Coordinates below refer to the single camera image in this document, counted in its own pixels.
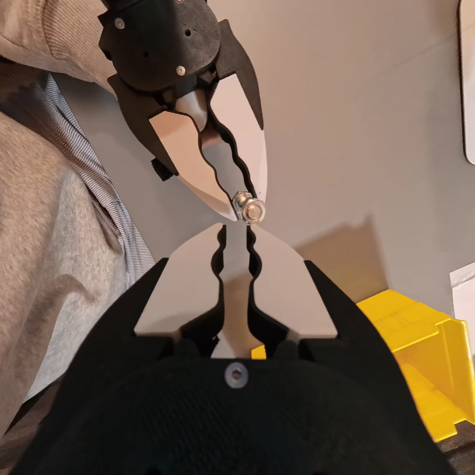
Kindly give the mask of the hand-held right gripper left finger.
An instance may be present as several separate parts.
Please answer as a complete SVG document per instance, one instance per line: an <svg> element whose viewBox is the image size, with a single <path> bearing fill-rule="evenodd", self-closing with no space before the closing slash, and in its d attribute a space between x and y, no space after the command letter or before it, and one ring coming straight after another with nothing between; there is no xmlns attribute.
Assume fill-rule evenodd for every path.
<svg viewBox="0 0 475 475"><path fill-rule="evenodd" d="M226 241L227 227L217 223L171 254L135 325L138 336L191 340L201 356L212 355L225 318Z"/></svg>

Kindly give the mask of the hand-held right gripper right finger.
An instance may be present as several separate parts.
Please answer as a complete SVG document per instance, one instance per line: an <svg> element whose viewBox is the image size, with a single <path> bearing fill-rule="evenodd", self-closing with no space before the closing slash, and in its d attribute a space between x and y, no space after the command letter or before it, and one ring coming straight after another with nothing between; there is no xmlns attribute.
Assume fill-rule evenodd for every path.
<svg viewBox="0 0 475 475"><path fill-rule="evenodd" d="M334 340L338 332L305 260L258 225L246 232L249 272L247 325L273 356L279 344Z"/></svg>

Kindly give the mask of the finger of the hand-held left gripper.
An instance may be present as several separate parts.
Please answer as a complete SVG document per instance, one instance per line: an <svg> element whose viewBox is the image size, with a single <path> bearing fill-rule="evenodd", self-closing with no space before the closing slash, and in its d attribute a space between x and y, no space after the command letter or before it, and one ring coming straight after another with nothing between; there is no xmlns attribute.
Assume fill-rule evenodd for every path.
<svg viewBox="0 0 475 475"><path fill-rule="evenodd" d="M163 111L149 122L180 181L212 210L230 221L237 221L230 197L217 180L216 169L202 153L199 131L193 119L185 114Z"/></svg>
<svg viewBox="0 0 475 475"><path fill-rule="evenodd" d="M233 162L241 171L245 190L265 203L267 156L263 128L245 94L237 74L219 80L209 100L216 131L230 146Z"/></svg>

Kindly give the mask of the silver hex bolt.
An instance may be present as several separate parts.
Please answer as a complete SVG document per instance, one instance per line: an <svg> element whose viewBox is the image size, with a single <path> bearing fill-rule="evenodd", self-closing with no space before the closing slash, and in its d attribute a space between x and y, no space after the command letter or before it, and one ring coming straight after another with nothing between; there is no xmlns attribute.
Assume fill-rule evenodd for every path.
<svg viewBox="0 0 475 475"><path fill-rule="evenodd" d="M235 196L232 200L232 204L234 206L235 212L236 212L237 216L239 217L239 219L242 220L242 221L243 221L243 219L242 219L242 216L241 216L240 206L243 204L243 202L247 198L254 198L254 197L252 196L251 193L240 191L240 192L235 194Z"/></svg>

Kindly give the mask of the yellow plastic bin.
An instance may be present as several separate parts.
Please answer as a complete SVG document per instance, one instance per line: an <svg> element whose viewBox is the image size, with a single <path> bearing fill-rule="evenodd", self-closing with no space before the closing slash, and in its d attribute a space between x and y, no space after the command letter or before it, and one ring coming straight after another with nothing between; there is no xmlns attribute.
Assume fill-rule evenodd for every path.
<svg viewBox="0 0 475 475"><path fill-rule="evenodd" d="M434 442L474 426L474 364L467 323L386 290L357 304L378 331L406 380Z"/></svg>

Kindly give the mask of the person's left forearm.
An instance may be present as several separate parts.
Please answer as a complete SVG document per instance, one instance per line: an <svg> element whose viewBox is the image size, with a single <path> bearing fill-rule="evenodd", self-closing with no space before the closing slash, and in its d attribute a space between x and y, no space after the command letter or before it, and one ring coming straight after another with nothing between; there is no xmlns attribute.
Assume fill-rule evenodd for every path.
<svg viewBox="0 0 475 475"><path fill-rule="evenodd" d="M93 82L113 94L116 74L99 48L99 0L2 0L0 53L15 63Z"/></svg>

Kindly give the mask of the grey desk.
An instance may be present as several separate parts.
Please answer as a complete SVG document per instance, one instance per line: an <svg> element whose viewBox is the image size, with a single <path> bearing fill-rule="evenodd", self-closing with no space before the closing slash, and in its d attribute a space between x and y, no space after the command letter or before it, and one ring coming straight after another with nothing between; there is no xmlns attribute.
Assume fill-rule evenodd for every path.
<svg viewBox="0 0 475 475"><path fill-rule="evenodd" d="M354 301L395 290L454 315L474 262L458 1L208 1L255 68L263 228Z"/></svg>

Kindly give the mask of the person's left hand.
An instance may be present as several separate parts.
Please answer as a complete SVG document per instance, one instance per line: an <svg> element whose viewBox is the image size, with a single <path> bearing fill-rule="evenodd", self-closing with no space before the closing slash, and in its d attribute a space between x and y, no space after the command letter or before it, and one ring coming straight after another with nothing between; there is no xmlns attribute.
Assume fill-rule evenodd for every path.
<svg viewBox="0 0 475 475"><path fill-rule="evenodd" d="M199 136L203 149L222 143L222 137L210 123L207 123L205 128L200 132Z"/></svg>

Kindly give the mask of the striped shirt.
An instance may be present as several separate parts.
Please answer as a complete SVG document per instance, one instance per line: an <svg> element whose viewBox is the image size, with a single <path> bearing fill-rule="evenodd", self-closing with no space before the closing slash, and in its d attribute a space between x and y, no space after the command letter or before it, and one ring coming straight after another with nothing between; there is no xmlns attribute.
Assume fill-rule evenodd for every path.
<svg viewBox="0 0 475 475"><path fill-rule="evenodd" d="M126 291L156 261L50 73L41 80L39 90L43 107L38 118L41 134L65 155L88 188L96 210L118 236L124 255Z"/></svg>

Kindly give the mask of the paper sheet in clear sleeve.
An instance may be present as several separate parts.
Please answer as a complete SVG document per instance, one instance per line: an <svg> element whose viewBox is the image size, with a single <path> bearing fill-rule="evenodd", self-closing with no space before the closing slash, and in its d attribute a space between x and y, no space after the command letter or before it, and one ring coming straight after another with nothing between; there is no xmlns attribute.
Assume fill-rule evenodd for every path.
<svg viewBox="0 0 475 475"><path fill-rule="evenodd" d="M452 289L454 317L475 323L475 263L449 273Z"/></svg>

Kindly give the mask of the white stand base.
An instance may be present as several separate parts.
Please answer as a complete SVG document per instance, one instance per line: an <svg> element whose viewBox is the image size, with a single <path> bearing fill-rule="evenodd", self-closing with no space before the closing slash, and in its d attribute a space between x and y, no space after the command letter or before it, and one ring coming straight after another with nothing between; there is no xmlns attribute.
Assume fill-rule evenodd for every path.
<svg viewBox="0 0 475 475"><path fill-rule="evenodd" d="M475 164L475 2L460 0L457 9L459 83L465 158Z"/></svg>

